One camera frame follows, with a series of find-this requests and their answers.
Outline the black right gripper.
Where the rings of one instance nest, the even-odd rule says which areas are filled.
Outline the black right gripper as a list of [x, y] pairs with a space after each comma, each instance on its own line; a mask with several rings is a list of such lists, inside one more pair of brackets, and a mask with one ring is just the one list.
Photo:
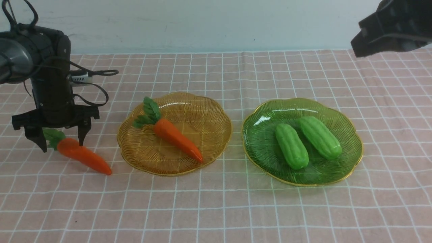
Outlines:
[[358, 26], [360, 31], [351, 41], [355, 57], [413, 51], [431, 44], [432, 2], [383, 0]]

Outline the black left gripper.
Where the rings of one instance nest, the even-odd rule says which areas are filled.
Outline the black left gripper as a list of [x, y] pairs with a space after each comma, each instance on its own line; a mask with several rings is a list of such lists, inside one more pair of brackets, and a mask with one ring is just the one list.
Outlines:
[[65, 34], [14, 34], [12, 36], [12, 83], [31, 80], [36, 108], [12, 117], [15, 130], [44, 153], [47, 143], [42, 128], [78, 128], [83, 146], [91, 119], [99, 118], [97, 105], [77, 105], [71, 71], [71, 41]]

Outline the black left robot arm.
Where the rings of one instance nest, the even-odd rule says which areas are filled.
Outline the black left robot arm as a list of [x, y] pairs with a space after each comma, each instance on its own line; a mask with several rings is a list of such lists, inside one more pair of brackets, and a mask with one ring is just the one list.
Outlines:
[[1, 84], [31, 80], [36, 108], [12, 116], [14, 130], [47, 151], [43, 129], [77, 127], [79, 145], [91, 130], [91, 119], [99, 119], [98, 104], [78, 105], [73, 85], [89, 71], [71, 71], [71, 41], [62, 31], [19, 24], [17, 32], [1, 33]]

